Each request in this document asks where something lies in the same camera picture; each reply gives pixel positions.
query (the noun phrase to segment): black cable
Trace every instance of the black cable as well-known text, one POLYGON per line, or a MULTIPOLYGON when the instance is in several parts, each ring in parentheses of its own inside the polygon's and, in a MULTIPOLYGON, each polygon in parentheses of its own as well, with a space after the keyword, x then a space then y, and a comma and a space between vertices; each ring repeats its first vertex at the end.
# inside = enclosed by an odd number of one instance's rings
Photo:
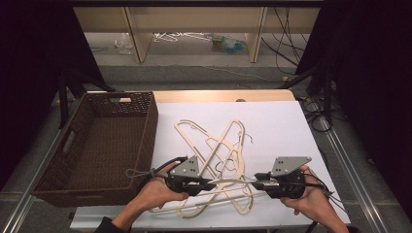
POLYGON ((279 53, 277 50, 275 50, 275 49, 273 49, 272 47, 270 47, 265 41, 264 41, 264 39, 263 38, 261 38, 261 40, 269 47, 269 49, 270 50, 272 50, 272 51, 274 51, 276 54, 278 54, 278 55, 280 55, 280 56, 282 56, 283 58, 285 58, 286 60, 288 60, 288 62, 290 62, 291 64, 293 64, 293 65, 295 65, 295 66, 297 66, 297 63, 296 62, 294 62, 294 61, 292 61, 292 60, 290 60, 289 58, 287 58, 285 55, 283 55, 283 54, 281 54, 281 53, 279 53))
POLYGON ((321 183, 321 185, 324 187, 324 194, 339 208, 341 209, 343 212, 345 212, 346 214, 349 214, 348 211, 346 211, 341 205, 337 204, 336 202, 339 202, 341 204, 343 204, 343 202, 339 199, 337 199, 336 197, 333 196, 333 192, 331 192, 329 190, 329 188, 326 186, 326 184, 319 179, 317 176, 314 176, 312 174, 304 174, 305 176, 310 176, 315 178, 319 183, 321 183))
POLYGON ((167 161, 166 163, 164 163, 163 165, 161 165, 160 167, 158 167, 157 169, 154 170, 154 173, 158 173, 161 169, 165 168, 167 165, 173 163, 173 162, 184 162, 185 160, 187 160, 187 157, 176 157, 173 159, 170 159, 169 161, 167 161))
POLYGON ((283 29, 281 42, 283 41, 283 36, 286 35, 286 37, 289 39, 289 41, 292 45, 292 51, 293 51, 294 57, 296 58, 296 61, 299 62, 300 56, 297 53, 297 51, 294 49, 294 45, 293 45, 293 41, 292 41, 292 35, 291 35, 291 28, 289 26, 289 11, 290 11, 290 8, 286 8, 286 22, 285 22, 285 25, 282 22, 281 18, 279 17, 279 14, 278 14, 278 11, 276 11, 276 8, 274 8, 274 10, 275 10, 276 17, 278 18, 279 22, 281 23, 281 26, 282 26, 282 29, 283 29))
POLYGON ((326 187, 324 184, 318 184, 318 183, 279 183, 279 185, 294 185, 294 186, 305 186, 305 187, 311 186, 311 187, 320 188, 321 190, 326 190, 326 187))
POLYGON ((290 10, 291 10, 290 8, 286 8, 286 23, 285 23, 285 28, 288 28, 288 30, 286 31, 286 33, 287 33, 287 38, 288 38, 289 41, 291 42, 292 50, 293 50, 293 53, 294 53, 294 57, 296 58, 296 61, 299 62, 299 60, 300 60, 300 55, 299 55, 299 53, 297 53, 297 51, 296 51, 296 49, 295 49, 295 46, 293 45, 292 34, 291 34, 291 27, 290 27, 290 25, 289 25, 289 11, 290 11, 290 10))
POLYGON ((272 33, 272 36, 273 36, 273 38, 275 38, 275 40, 276 41, 278 41, 279 43, 281 43, 283 46, 287 46, 287 47, 291 47, 291 48, 295 48, 296 50, 302 50, 302 51, 305 51, 304 49, 302 49, 302 48, 299 48, 299 47, 295 47, 295 46, 291 46, 291 45, 289 45, 289 44, 286 44, 285 42, 281 42, 276 36, 275 36, 275 34, 274 33, 272 33))
POLYGON ((312 221, 312 223, 308 226, 308 228, 306 229, 305 233, 311 233, 313 231, 313 229, 315 229, 315 227, 318 225, 317 221, 312 221))
POLYGON ((285 73, 285 74, 287 74, 287 75, 293 75, 292 73, 283 71, 283 70, 279 67, 279 64, 278 64, 278 53, 279 53, 279 48, 280 48, 280 47, 281 47, 281 44, 279 44, 279 45, 278 45, 278 48, 276 49, 276 55, 275 55, 276 67, 278 68, 278 70, 279 70, 280 72, 283 72, 283 73, 285 73))
POLYGON ((306 42, 306 44, 308 44, 308 40, 306 40, 306 38, 303 36, 303 34, 300 34, 303 38, 303 40, 306 42))
POLYGON ((317 132, 321 132, 321 133, 325 133, 327 131, 329 131, 332 126, 333 123, 331 121, 330 118, 328 118, 325 114, 324 111, 320 110, 321 108, 321 104, 317 101, 312 101, 309 102, 308 104, 304 104, 306 102, 306 100, 303 100, 302 103, 300 104, 303 112, 307 113, 305 114, 306 120, 308 122, 308 124, 311 125, 312 129, 317 131, 317 132), (309 110, 308 107, 311 105, 315 105, 314 109, 315 110, 309 110), (327 128, 326 129, 320 129, 319 127, 315 126, 315 123, 318 122, 320 120, 320 118, 323 117, 326 122, 327 122, 327 128))

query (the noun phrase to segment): person's right hand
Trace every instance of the person's right hand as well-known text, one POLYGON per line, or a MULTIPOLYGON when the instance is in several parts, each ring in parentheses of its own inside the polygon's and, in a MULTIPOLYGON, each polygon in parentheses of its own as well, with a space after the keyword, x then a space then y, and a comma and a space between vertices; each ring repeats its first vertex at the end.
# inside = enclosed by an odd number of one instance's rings
MULTIPOLYGON (((177 164, 171 163, 162 169, 163 172, 168 172, 177 164)), ((163 205, 171 201, 183 201, 188 199, 189 195, 185 192, 175 192, 171 190, 165 183, 164 178, 155 177, 148 181, 139 194, 131 203, 136 203, 136 206, 148 211, 152 208, 162 208, 163 205)))
MULTIPOLYGON (((308 166, 299 168, 304 174, 306 183, 319 182, 312 175, 308 166)), ((332 232, 349 232, 345 223, 340 219, 336 211, 330 205, 324 192, 318 187, 307 186, 305 192, 298 199, 288 197, 281 198, 281 202, 294 209, 294 214, 297 216, 303 213, 305 216, 322 224, 332 232)))

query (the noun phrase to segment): tangled hangers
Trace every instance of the tangled hangers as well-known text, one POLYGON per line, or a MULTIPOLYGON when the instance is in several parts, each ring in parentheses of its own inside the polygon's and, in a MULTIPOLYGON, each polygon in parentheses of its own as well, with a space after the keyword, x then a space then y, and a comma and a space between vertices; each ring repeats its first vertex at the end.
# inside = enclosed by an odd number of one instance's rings
POLYGON ((163 32, 163 33, 154 33, 154 35, 155 35, 154 42, 160 42, 160 40, 167 41, 167 42, 178 42, 179 39, 177 37, 181 37, 181 36, 187 36, 187 37, 192 37, 192 38, 199 39, 199 40, 210 41, 210 38, 204 38, 203 33, 194 33, 194 32, 185 32, 185 33, 163 32))
POLYGON ((186 120, 186 119, 180 120, 179 122, 175 124, 175 128, 178 130, 181 136, 185 139, 185 141, 191 147, 191 149, 197 156, 197 159, 203 164, 203 166, 200 168, 199 176, 202 176, 203 173, 207 170, 209 174, 213 177, 213 179, 217 180, 217 179, 222 178, 224 170, 228 170, 228 171, 234 171, 235 174, 233 175, 233 179, 235 179, 236 181, 241 181, 241 182, 240 183, 219 183, 217 184, 217 187, 214 191, 211 191, 208 193, 200 193, 199 195, 197 195, 197 196, 208 195, 208 198, 206 201, 195 203, 195 204, 190 204, 188 203, 188 199, 187 199, 185 201, 182 201, 178 207, 163 209, 163 210, 151 210, 151 212, 158 213, 158 212, 165 212, 165 211, 176 211, 177 216, 180 216, 183 218, 191 218, 191 217, 199 216, 201 213, 203 213, 203 211, 205 211, 205 209, 210 204, 230 201, 235 207, 235 209, 240 214, 242 215, 246 214, 252 208, 253 196, 259 195, 261 193, 252 193, 252 190, 249 184, 242 183, 246 180, 244 177, 245 163, 242 157, 242 148, 244 145, 244 138, 245 138, 245 128, 244 128, 243 123, 236 119, 232 120, 227 125, 227 127, 225 128, 221 136, 219 137, 216 137, 210 134, 205 129, 200 127, 200 125, 196 124, 195 122, 191 120, 186 120), (201 132, 207 137, 205 140, 205 143, 211 150, 211 152, 209 152, 209 156, 207 157, 203 156, 203 154, 198 150, 198 148, 193 143, 191 138, 187 135, 185 130, 181 127, 182 125, 188 125, 190 129, 198 130, 199 132, 201 132), (226 138, 228 132, 235 125, 237 125, 240 128, 240 132, 241 132, 239 134, 239 142, 236 143, 237 147, 235 147, 234 144, 231 143, 226 138), (220 154, 218 152, 219 147, 226 147, 228 149, 228 154, 220 154), (221 169, 219 171, 214 170, 213 167, 210 166, 212 158, 214 157, 217 157, 218 160, 220 161, 218 165, 222 164, 221 169), (231 164, 233 165, 232 167, 228 167, 227 165, 228 161, 231 161, 231 164), (241 187, 232 188, 236 184, 240 184, 241 187), (242 189, 243 193, 241 195, 233 194, 232 191, 236 189, 242 189), (216 200, 216 197, 221 193, 224 193, 226 195, 226 198, 216 200), (246 205, 241 206, 240 203, 237 201, 239 198, 248 199, 246 205), (193 207, 194 207, 194 211, 190 213, 183 212, 183 209, 193 208, 193 207))

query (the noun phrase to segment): cable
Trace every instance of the cable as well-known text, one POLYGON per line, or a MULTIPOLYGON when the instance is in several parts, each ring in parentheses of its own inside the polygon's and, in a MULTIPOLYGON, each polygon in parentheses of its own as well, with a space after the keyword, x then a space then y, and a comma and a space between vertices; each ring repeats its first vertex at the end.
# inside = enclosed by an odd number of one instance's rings
MULTIPOLYGON (((280 47, 281 47, 281 44, 278 45, 278 48, 276 49, 277 52, 279 52, 279 48, 280 48, 280 47)), ((288 74, 288 75, 292 75, 292 73, 283 71, 283 70, 279 67, 279 64, 278 64, 278 53, 276 53, 275 62, 276 62, 276 67, 278 68, 279 71, 281 71, 281 72, 283 72, 283 73, 285 73, 285 74, 288 74)))
POLYGON ((163 165, 161 165, 160 167, 158 167, 157 169, 154 169, 154 173, 158 173, 161 169, 165 168, 167 165, 174 163, 174 162, 184 162, 185 160, 187 160, 187 157, 176 157, 173 159, 170 159, 169 161, 165 162, 163 165))
POLYGON ((306 229, 305 233, 311 233, 313 231, 313 229, 315 229, 315 227, 318 225, 317 221, 312 221, 312 223, 308 226, 308 228, 306 229))
POLYGON ((323 184, 318 184, 318 183, 279 183, 279 185, 294 185, 294 186, 311 186, 311 187, 317 187, 322 190, 325 190, 325 186, 323 184))
POLYGON ((256 75, 246 75, 246 74, 240 74, 240 73, 236 73, 236 72, 229 71, 229 70, 225 70, 225 69, 212 68, 212 67, 208 67, 208 66, 200 66, 200 67, 203 67, 203 68, 206 68, 206 69, 209 69, 209 70, 223 71, 223 72, 227 72, 227 73, 230 73, 230 74, 233 74, 233 75, 237 75, 237 76, 243 76, 243 77, 253 77, 253 78, 257 78, 257 79, 264 80, 264 81, 270 81, 270 82, 283 82, 283 81, 281 81, 281 80, 279 80, 279 81, 273 81, 273 80, 265 79, 265 78, 263 78, 263 77, 256 76, 256 75))
POLYGON ((308 124, 311 125, 312 129, 317 131, 317 132, 321 132, 321 133, 325 133, 327 131, 329 131, 332 126, 333 126, 333 122, 331 121, 330 118, 326 117, 325 112, 321 110, 321 104, 317 101, 312 101, 309 102, 307 105, 304 104, 306 100, 303 100, 302 103, 300 104, 303 112, 307 113, 305 114, 306 120, 308 122, 308 124), (315 105, 313 111, 308 110, 308 107, 311 105, 315 105), (315 126, 315 123, 320 121, 322 119, 326 120, 327 122, 327 129, 321 129, 317 126, 315 126))
POLYGON ((273 8, 273 9, 275 10, 276 17, 278 18, 279 22, 281 23, 281 26, 282 26, 282 29, 283 29, 283 34, 282 34, 281 42, 283 41, 284 35, 286 35, 286 37, 289 39, 289 41, 290 41, 290 43, 291 43, 291 45, 292 45, 293 54, 294 54, 294 56, 295 56, 295 58, 296 58, 296 60, 297 60, 297 62, 298 62, 298 61, 300 60, 300 56, 299 56, 299 54, 297 53, 297 51, 294 49, 294 45, 293 45, 293 41, 292 41, 292 36, 291 36, 291 28, 290 28, 290 26, 289 26, 289 11, 290 11, 290 8, 286 8, 286 22, 285 22, 285 25, 284 25, 284 23, 282 22, 281 18, 279 17, 279 14, 278 14, 278 11, 276 10, 276 8, 273 8))
POLYGON ((312 174, 304 174, 305 176, 309 176, 309 177, 313 177, 315 178, 319 183, 321 183, 321 185, 325 188, 324 189, 324 194, 330 199, 330 201, 333 202, 333 204, 335 204, 339 209, 341 209, 343 212, 345 212, 346 214, 349 214, 349 212, 347 210, 345 210, 340 204, 338 204, 337 202, 343 204, 343 202, 339 199, 337 199, 336 197, 333 196, 333 192, 329 191, 328 187, 326 186, 326 184, 319 179, 317 176, 314 176, 312 174))
POLYGON ((131 168, 126 170, 126 176, 129 178, 143 177, 143 176, 149 175, 149 173, 150 172, 139 172, 131 168))
POLYGON ((302 51, 305 51, 304 49, 301 49, 301 48, 298 48, 298 47, 295 47, 295 46, 292 46, 292 45, 289 45, 289 44, 286 44, 285 42, 281 42, 276 36, 275 36, 275 34, 274 33, 272 33, 272 36, 273 36, 273 38, 275 38, 275 40, 276 41, 278 41, 279 43, 281 43, 282 45, 284 45, 284 46, 287 46, 287 47, 291 47, 291 48, 293 48, 293 49, 296 49, 296 50, 302 50, 302 51))
POLYGON ((261 38, 261 40, 269 47, 269 49, 270 50, 272 50, 272 51, 274 51, 277 55, 280 55, 280 56, 282 56, 283 58, 285 58, 286 60, 288 60, 288 62, 290 62, 291 64, 293 64, 293 65, 295 65, 295 66, 297 66, 297 63, 296 62, 294 62, 294 61, 292 61, 292 60, 290 60, 289 58, 287 58, 285 55, 283 55, 283 54, 281 54, 281 53, 279 53, 279 49, 277 49, 277 50, 275 50, 275 49, 273 49, 272 47, 270 47, 265 41, 264 41, 264 39, 263 38, 261 38))
POLYGON ((308 44, 308 40, 305 38, 305 36, 303 36, 303 34, 300 34, 303 38, 303 40, 306 42, 306 44, 308 44))

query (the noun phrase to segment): wrist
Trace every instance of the wrist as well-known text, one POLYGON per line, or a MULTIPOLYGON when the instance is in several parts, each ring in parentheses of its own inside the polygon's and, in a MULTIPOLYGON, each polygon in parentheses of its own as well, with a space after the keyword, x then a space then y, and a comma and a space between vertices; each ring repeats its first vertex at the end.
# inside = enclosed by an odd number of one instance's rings
POLYGON ((327 233, 347 233, 349 232, 348 227, 340 218, 333 220, 333 221, 329 221, 327 224, 325 224, 325 227, 327 229, 327 233))
POLYGON ((123 231, 127 231, 143 212, 145 212, 142 205, 139 202, 131 201, 129 202, 123 211, 120 212, 118 216, 116 216, 112 223, 119 229, 123 231))

